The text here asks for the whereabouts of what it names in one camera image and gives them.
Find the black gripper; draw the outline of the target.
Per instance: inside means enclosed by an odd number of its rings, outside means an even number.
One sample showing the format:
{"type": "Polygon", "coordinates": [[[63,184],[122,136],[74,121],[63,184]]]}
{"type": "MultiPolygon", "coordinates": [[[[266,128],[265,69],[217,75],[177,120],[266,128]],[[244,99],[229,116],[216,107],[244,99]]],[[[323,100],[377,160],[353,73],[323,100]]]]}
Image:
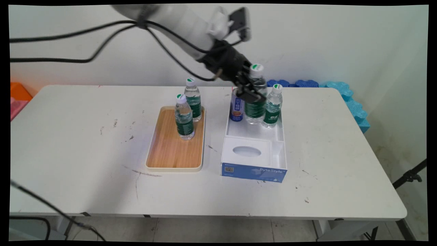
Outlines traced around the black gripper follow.
{"type": "Polygon", "coordinates": [[[221,79],[235,83],[235,95],[249,104],[264,103],[266,101],[266,81],[262,78],[250,77],[251,62],[237,51],[234,46],[242,43],[241,40],[229,43],[225,40],[216,40],[209,51],[198,59],[214,76],[203,81],[221,79]]]}

